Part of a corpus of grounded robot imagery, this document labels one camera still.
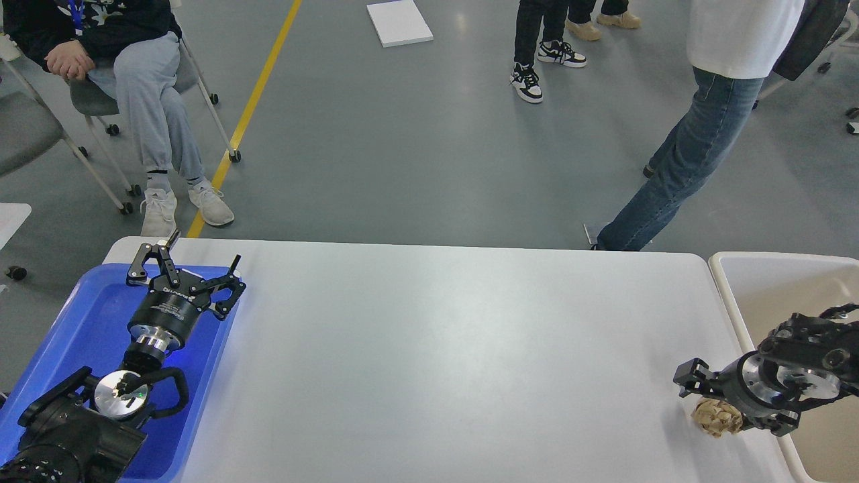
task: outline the chair wheel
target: chair wheel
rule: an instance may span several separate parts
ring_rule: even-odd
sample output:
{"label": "chair wheel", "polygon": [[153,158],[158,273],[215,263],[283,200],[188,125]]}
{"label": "chair wheel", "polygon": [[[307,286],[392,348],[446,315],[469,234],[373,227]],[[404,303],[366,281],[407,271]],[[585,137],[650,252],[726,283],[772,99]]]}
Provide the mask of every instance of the chair wheel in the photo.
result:
{"label": "chair wheel", "polygon": [[10,266],[3,273],[13,280],[23,280],[27,276],[27,270],[22,266]]}

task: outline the black jacket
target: black jacket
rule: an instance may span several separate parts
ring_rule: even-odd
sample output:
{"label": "black jacket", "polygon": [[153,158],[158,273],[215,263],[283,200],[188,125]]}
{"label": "black jacket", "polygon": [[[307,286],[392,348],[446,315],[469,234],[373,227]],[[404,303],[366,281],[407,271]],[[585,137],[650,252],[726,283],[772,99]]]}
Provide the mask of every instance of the black jacket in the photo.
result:
{"label": "black jacket", "polygon": [[849,6],[849,0],[806,0],[794,36],[773,71],[795,81],[829,43]]}
{"label": "black jacket", "polygon": [[116,58],[135,42],[157,39],[168,31],[181,36],[169,0],[87,0],[84,5],[89,13],[98,8],[112,15],[98,21],[87,15],[83,34],[76,36],[71,17],[54,0],[3,0],[3,29],[45,70],[48,52],[69,40],[80,40],[91,58]]}

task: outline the white table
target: white table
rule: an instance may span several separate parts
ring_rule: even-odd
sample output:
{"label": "white table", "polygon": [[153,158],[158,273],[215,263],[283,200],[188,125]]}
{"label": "white table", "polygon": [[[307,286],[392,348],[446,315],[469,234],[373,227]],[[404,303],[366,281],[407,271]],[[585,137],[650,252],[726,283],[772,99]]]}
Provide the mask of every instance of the white table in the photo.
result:
{"label": "white table", "polygon": [[713,439],[677,396],[678,364],[740,355],[695,255],[230,240],[172,253],[241,254],[247,282],[182,481],[792,481],[770,433]]}
{"label": "white table", "polygon": [[24,203],[0,203],[0,249],[6,246],[32,211],[30,205]]}

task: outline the blue jeans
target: blue jeans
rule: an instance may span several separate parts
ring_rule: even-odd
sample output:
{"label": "blue jeans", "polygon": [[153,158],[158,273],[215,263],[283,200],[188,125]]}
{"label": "blue jeans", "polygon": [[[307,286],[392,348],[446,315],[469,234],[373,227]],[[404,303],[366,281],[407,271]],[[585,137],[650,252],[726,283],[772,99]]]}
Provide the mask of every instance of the blue jeans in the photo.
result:
{"label": "blue jeans", "polygon": [[638,251],[677,214],[728,155],[764,79],[731,79],[692,68],[698,91],[648,165],[655,171],[597,237],[599,250]]}

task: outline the black and white sneaker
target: black and white sneaker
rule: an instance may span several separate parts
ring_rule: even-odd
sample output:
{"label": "black and white sneaker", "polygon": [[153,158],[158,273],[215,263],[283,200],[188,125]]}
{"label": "black and white sneaker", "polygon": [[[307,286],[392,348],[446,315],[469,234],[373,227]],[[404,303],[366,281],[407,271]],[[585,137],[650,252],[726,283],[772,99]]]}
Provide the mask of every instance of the black and white sneaker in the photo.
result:
{"label": "black and white sneaker", "polygon": [[534,72],[533,65],[522,65],[517,62],[513,66],[513,73],[510,74],[510,85],[516,89],[516,94],[525,102],[539,104],[543,101],[543,91],[537,84],[538,80],[539,77]]}
{"label": "black and white sneaker", "polygon": [[566,67],[584,67],[588,65],[588,59],[579,52],[573,50],[573,46],[563,40],[551,42],[540,42],[537,49],[537,59],[552,64],[561,64]]}

